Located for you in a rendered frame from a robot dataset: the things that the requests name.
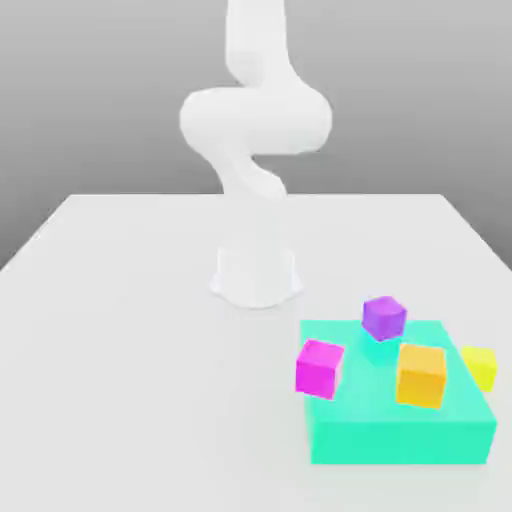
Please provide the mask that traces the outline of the small orange cube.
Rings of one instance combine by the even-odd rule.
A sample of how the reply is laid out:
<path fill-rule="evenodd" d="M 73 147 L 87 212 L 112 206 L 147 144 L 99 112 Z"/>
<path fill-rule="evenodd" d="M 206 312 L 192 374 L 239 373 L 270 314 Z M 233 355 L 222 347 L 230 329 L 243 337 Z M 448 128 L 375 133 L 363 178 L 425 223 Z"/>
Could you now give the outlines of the small orange cube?
<path fill-rule="evenodd" d="M 441 347 L 402 343 L 396 370 L 396 402 L 440 409 L 447 380 L 446 355 Z"/>

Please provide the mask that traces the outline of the large turquoise box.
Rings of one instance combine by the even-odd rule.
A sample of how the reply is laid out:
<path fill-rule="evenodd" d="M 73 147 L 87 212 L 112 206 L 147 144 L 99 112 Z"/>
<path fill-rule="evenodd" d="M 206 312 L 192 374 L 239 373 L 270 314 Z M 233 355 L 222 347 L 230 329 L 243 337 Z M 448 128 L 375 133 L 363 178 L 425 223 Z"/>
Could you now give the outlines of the large turquoise box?
<path fill-rule="evenodd" d="M 360 351 L 358 320 L 303 320 L 300 340 L 345 347 L 333 400 L 305 396 L 314 464 L 483 464 L 497 421 L 458 349 L 439 321 L 407 323 L 402 343 L 445 350 L 447 381 L 440 409 L 396 402 L 395 366 L 374 366 Z"/>

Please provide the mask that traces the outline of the small purple cube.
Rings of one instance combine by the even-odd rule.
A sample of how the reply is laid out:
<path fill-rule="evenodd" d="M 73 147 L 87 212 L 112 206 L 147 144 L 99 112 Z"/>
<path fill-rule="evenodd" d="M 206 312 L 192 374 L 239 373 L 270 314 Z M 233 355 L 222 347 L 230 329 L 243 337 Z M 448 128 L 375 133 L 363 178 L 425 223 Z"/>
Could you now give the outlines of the small purple cube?
<path fill-rule="evenodd" d="M 407 309 L 392 296 L 381 296 L 363 303 L 362 327 L 377 341 L 403 335 Z"/>

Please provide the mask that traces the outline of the small cyan cube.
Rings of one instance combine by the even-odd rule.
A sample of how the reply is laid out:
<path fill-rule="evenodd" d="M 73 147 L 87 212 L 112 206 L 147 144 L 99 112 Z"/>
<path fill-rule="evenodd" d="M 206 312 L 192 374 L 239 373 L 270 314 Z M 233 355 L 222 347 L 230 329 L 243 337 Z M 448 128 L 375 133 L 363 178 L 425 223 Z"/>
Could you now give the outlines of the small cyan cube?
<path fill-rule="evenodd" d="M 360 351 L 374 366 L 395 366 L 401 342 L 401 337 L 377 341 L 369 332 L 362 330 Z"/>

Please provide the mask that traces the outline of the small magenta cube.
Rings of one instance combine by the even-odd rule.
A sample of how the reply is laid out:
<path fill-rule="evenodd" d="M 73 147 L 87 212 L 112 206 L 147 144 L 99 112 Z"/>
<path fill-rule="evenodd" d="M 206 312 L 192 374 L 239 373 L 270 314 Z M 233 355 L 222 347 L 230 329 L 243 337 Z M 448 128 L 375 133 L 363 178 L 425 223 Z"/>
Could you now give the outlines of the small magenta cube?
<path fill-rule="evenodd" d="M 308 339 L 296 359 L 295 391 L 325 400 L 337 392 L 345 347 Z"/>

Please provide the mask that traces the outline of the small yellow cube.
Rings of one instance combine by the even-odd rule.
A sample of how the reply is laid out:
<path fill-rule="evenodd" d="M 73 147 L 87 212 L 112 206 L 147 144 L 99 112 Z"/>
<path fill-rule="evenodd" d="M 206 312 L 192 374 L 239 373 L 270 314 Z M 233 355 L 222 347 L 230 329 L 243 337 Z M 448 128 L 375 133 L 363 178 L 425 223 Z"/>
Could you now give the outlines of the small yellow cube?
<path fill-rule="evenodd" d="M 497 359 L 493 349 L 464 346 L 462 358 L 482 392 L 491 392 L 497 373 Z"/>

